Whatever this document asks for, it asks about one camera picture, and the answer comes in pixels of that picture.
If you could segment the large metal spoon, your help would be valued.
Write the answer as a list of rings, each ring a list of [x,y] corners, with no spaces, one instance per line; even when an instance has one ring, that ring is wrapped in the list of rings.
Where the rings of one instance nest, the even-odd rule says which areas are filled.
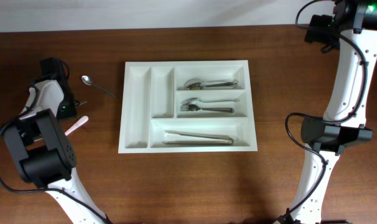
[[[189,90],[210,90],[210,89],[229,89],[235,88],[237,83],[235,82],[222,82],[222,83],[194,83],[187,88]]]
[[[194,84],[194,83],[222,83],[222,82],[235,82],[235,83],[239,83],[239,81],[235,80],[235,79],[206,81],[206,80],[201,80],[199,78],[192,78],[192,79],[189,79],[188,81],[185,82],[184,87],[187,88],[187,86],[189,86],[191,84]]]

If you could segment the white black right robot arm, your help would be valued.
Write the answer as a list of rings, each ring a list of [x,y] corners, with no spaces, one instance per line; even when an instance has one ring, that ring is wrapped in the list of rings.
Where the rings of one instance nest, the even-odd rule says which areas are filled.
[[[323,53],[340,52],[333,92],[323,116],[303,119],[301,140],[305,151],[299,188],[291,206],[276,223],[321,223],[322,204],[330,176],[344,150],[371,140],[366,128],[366,104],[377,61],[377,1],[338,0],[333,14],[314,15],[305,41],[324,45]]]

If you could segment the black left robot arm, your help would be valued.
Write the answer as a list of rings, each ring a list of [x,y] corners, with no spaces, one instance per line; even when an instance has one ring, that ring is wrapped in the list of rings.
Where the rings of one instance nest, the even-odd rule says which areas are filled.
[[[68,85],[69,66],[60,59],[40,61],[41,76],[31,81],[22,112],[0,130],[20,178],[34,184],[16,194],[49,194],[73,223],[109,223],[92,201],[77,174],[76,154],[60,122],[77,115],[77,101]]]

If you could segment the dark-handled metal fork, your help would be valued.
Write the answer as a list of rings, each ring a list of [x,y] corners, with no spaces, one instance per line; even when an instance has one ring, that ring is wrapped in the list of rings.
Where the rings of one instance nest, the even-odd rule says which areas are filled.
[[[200,107],[195,104],[189,105],[182,105],[179,108],[179,111],[215,111],[215,112],[222,112],[222,113],[234,113],[235,110],[233,108],[206,108]]]

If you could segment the metal tongs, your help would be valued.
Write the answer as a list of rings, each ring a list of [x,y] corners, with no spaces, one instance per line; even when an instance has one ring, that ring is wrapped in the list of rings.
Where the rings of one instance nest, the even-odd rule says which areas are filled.
[[[176,140],[176,141],[163,141],[162,142],[163,144],[168,144],[168,145],[230,146],[230,145],[233,145],[233,143],[234,143],[233,138],[231,138],[229,136],[223,136],[223,135],[187,133],[187,132],[178,132],[178,131],[171,131],[171,130],[165,130],[164,132],[166,134],[196,139],[195,141],[194,140],[192,140],[192,141]]]

